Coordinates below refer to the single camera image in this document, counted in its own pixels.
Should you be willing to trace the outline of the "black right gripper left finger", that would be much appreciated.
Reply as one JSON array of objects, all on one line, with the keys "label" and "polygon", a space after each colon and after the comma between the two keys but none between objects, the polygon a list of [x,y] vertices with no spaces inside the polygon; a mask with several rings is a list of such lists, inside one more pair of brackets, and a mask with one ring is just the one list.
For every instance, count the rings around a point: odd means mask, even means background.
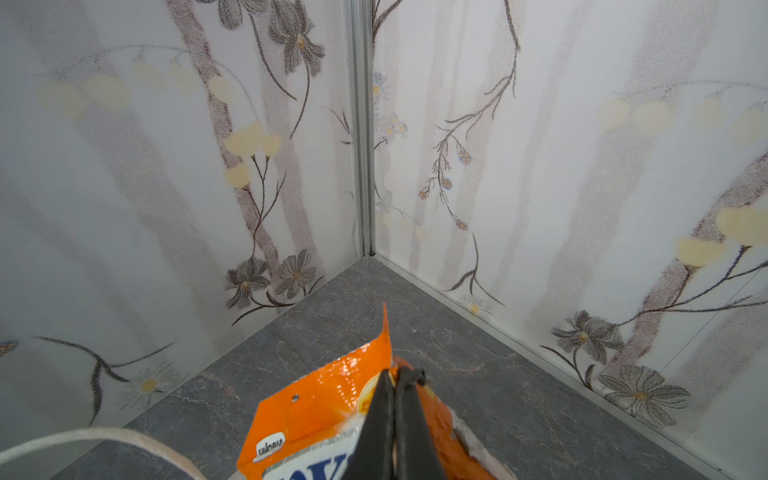
[{"label": "black right gripper left finger", "polygon": [[343,480],[394,478],[395,388],[387,369],[376,384],[374,396],[354,452],[348,458]]}]

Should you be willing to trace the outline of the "orange white snack packet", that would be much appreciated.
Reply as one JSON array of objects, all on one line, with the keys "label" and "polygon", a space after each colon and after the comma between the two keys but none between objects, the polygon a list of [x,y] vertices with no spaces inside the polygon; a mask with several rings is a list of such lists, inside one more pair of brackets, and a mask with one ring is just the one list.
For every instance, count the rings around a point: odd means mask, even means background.
[{"label": "orange white snack packet", "polygon": [[[246,479],[342,479],[380,373],[387,369],[395,388],[401,366],[416,369],[394,355],[389,325],[384,323],[374,340],[261,401],[238,472]],[[460,444],[458,479],[514,478],[444,404]]]}]

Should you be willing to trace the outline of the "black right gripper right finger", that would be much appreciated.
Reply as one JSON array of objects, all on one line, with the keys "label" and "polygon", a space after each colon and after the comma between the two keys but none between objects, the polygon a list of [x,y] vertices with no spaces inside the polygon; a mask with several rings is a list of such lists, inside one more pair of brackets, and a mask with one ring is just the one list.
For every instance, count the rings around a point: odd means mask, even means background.
[{"label": "black right gripper right finger", "polygon": [[398,369],[395,387],[394,469],[398,479],[458,479],[460,444],[448,407],[425,372]]}]

